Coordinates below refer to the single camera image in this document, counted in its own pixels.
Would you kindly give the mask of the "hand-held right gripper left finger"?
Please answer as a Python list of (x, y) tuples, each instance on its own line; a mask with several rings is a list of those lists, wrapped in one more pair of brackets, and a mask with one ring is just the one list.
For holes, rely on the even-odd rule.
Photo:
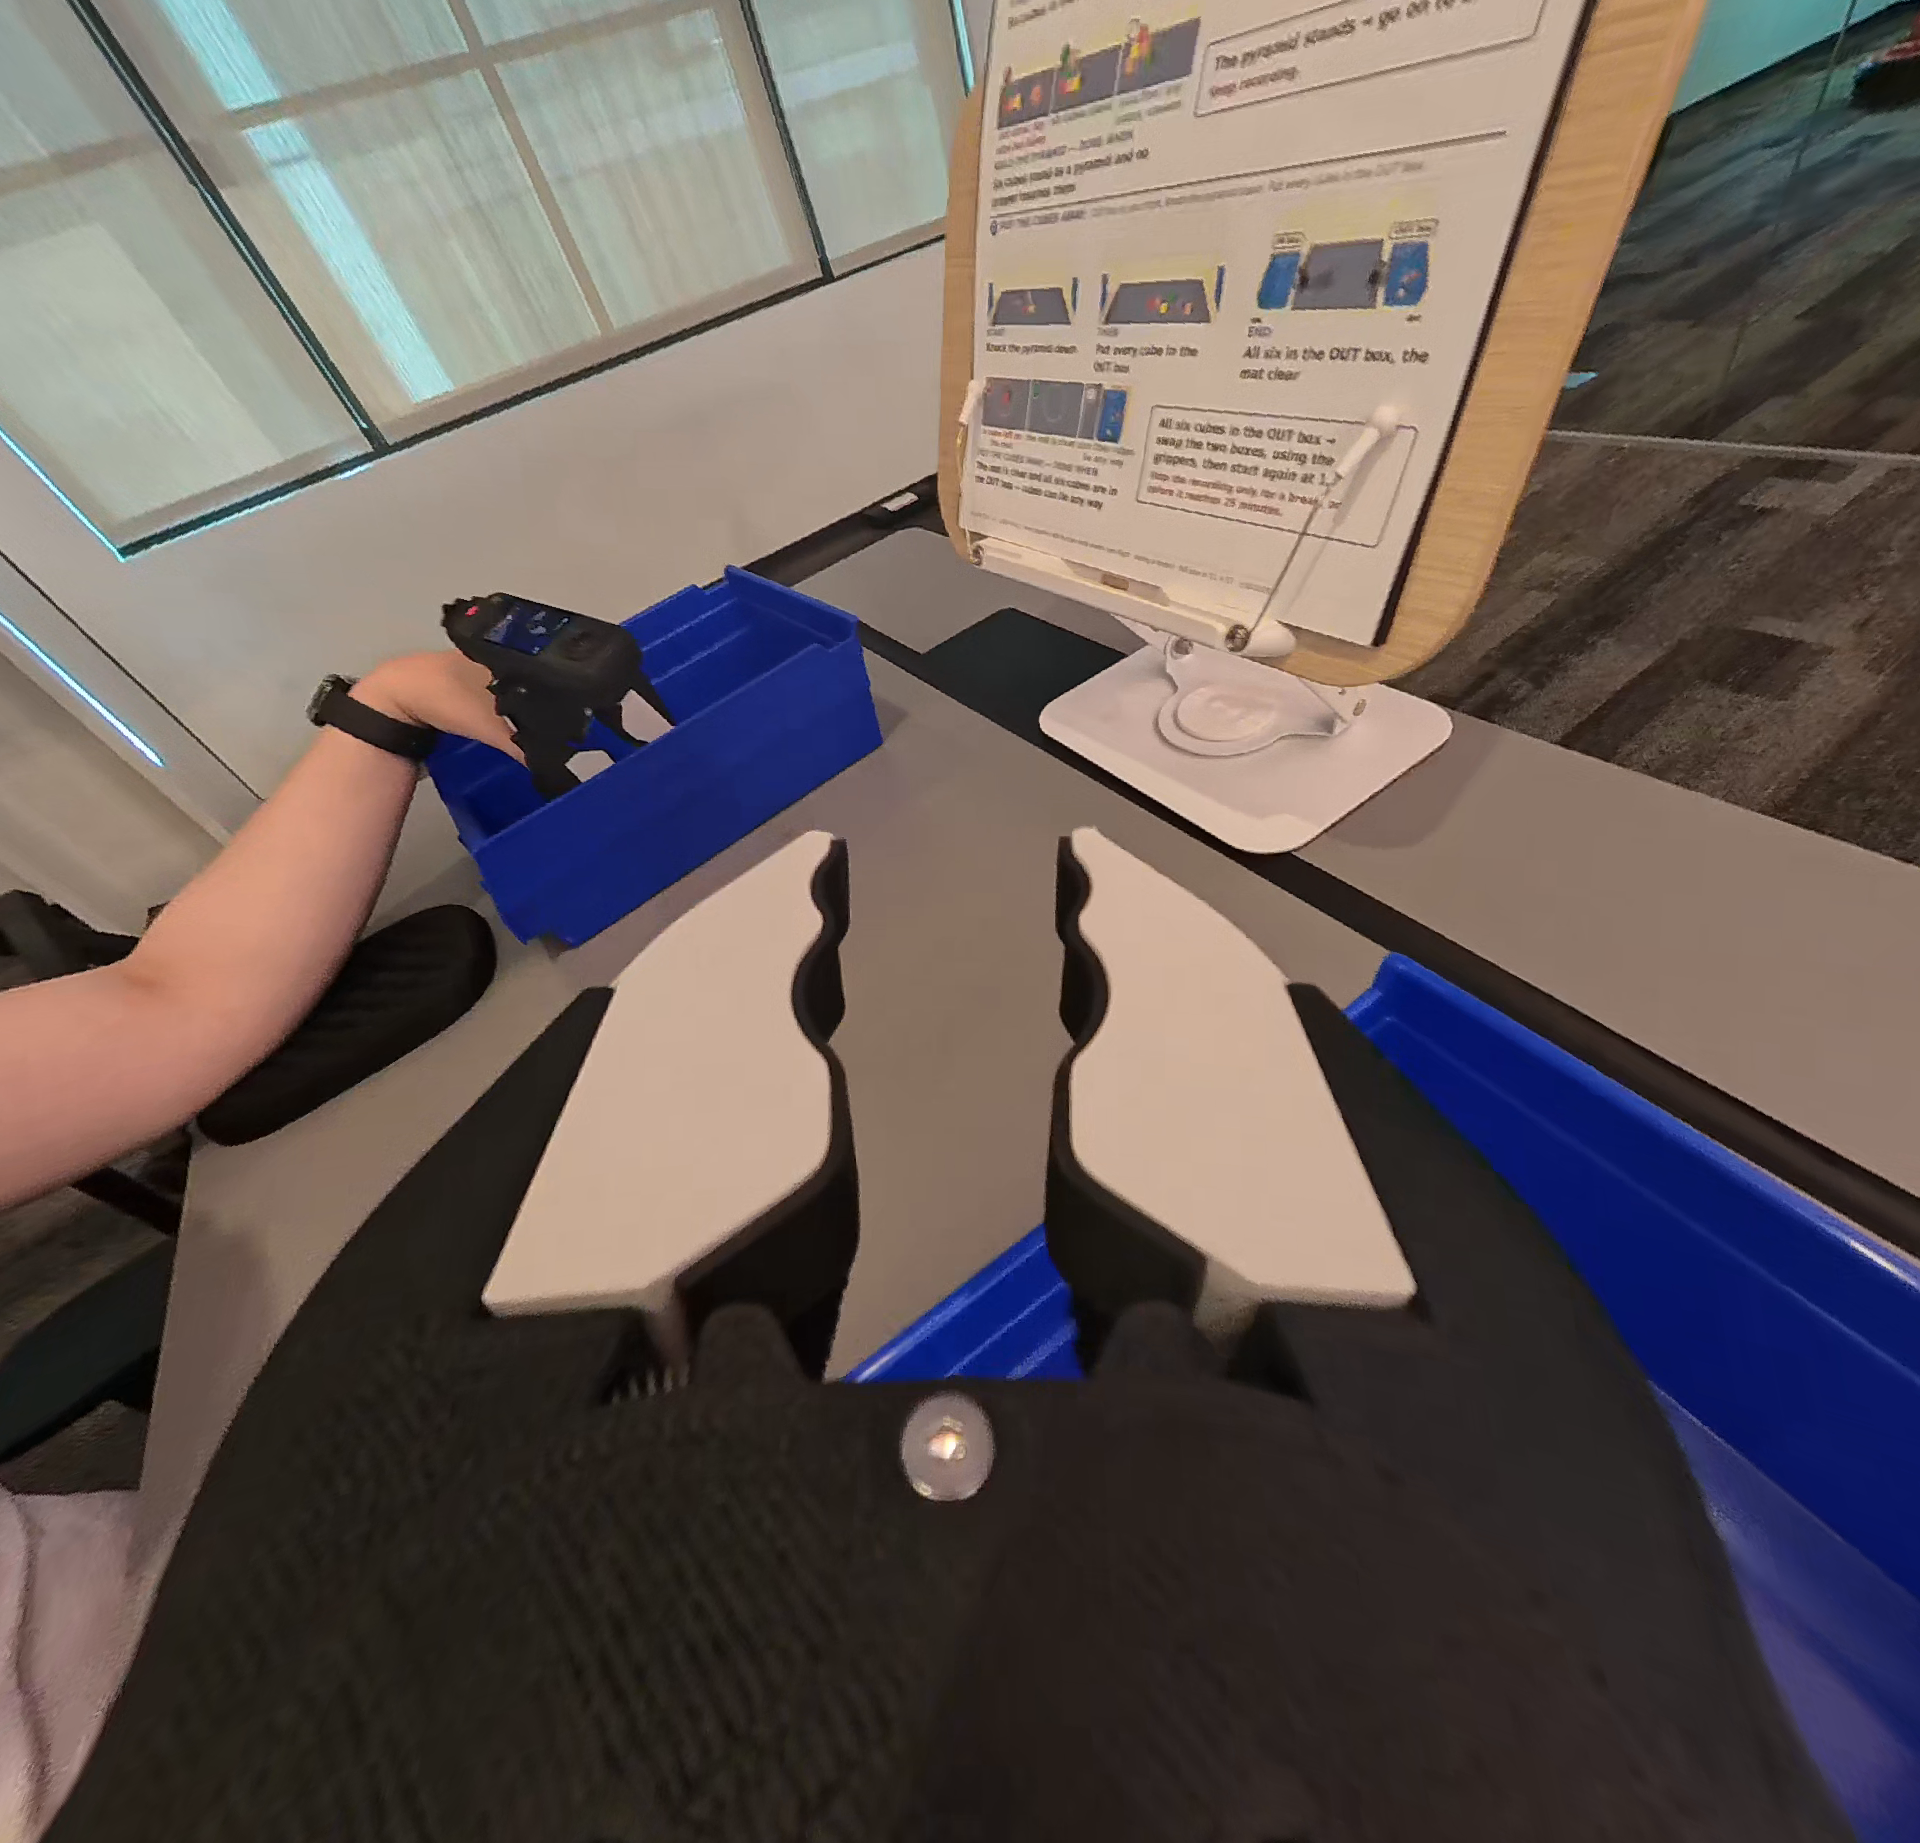
[(756, 1304), (830, 1371), (859, 1258), (848, 920), (848, 843), (811, 827), (637, 950), (493, 1263), (493, 1319), (616, 1310), (688, 1366), (719, 1310)]

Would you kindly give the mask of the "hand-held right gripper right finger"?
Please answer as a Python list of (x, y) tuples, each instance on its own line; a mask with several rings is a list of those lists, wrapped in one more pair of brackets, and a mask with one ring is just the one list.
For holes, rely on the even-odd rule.
[(1094, 1373), (1133, 1310), (1224, 1366), (1279, 1366), (1279, 1304), (1405, 1315), (1415, 1268), (1322, 1066), (1302, 986), (1100, 827), (1061, 841), (1066, 1056), (1044, 1239)]

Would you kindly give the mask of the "blue plastic bin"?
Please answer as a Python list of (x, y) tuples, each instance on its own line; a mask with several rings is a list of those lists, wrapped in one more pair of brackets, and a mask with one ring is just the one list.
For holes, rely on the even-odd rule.
[(1420, 1290), (1235, 1378), (1440, 1510), (1682, 1841), (1915, 1841), (1915, 1263), (1405, 958), (1293, 1006)]
[(557, 802), (490, 742), (423, 762), (516, 943), (583, 947), (883, 749), (854, 616), (729, 570), (627, 618), (671, 722)]

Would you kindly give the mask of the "person's left forearm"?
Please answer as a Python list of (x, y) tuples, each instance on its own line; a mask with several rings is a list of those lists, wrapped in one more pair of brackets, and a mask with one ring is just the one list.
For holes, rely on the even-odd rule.
[(261, 1064), (385, 888), (420, 770), (334, 726), (130, 958), (0, 1000), (0, 1199), (171, 1136)]

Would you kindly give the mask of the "person's left hand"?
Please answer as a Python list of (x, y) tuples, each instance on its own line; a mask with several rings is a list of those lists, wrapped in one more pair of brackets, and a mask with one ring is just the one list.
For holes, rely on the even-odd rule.
[(432, 726), (490, 742), (509, 759), (525, 759), (509, 718), (496, 710), (490, 669), (457, 649), (396, 656), (353, 684), (353, 698), (385, 710), (406, 726)]

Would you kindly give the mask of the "black wristwatch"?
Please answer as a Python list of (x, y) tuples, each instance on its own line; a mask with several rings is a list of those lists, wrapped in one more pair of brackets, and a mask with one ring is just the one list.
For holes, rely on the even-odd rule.
[(358, 695), (356, 695), (356, 680), (348, 676), (326, 676), (319, 680), (319, 687), (313, 690), (313, 703), (308, 703), (308, 718), (316, 726), (333, 726), (379, 757), (391, 757), (391, 759), (406, 759), (411, 770), (420, 770), (438, 749), (441, 749), (441, 733), (438, 726), (423, 726), (423, 722), (406, 722), (387, 710), (377, 710), (369, 706)]

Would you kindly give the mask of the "black padded wrist rest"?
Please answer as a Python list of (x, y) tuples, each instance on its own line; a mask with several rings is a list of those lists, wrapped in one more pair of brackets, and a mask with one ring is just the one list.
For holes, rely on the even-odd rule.
[(358, 938), (300, 1025), (198, 1110), (219, 1148), (254, 1145), (441, 1039), (493, 986), (493, 925), (427, 907)]

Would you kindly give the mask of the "large gridded window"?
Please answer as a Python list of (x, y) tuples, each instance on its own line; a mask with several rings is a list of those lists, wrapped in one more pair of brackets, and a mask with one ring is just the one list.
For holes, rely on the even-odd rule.
[(4, 451), (119, 559), (892, 264), (961, 0), (0, 0)]

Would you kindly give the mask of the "printed instruction sheet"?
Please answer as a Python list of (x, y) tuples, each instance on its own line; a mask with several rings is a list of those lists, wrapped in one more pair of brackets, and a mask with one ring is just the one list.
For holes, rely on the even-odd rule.
[(1372, 645), (1592, 0), (993, 0), (961, 522)]

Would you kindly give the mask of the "person's pale clothing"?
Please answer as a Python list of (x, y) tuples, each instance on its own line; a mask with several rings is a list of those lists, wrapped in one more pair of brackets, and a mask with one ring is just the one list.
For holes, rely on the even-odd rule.
[(78, 1784), (148, 1612), (138, 1496), (0, 1496), (0, 1836), (31, 1843)]

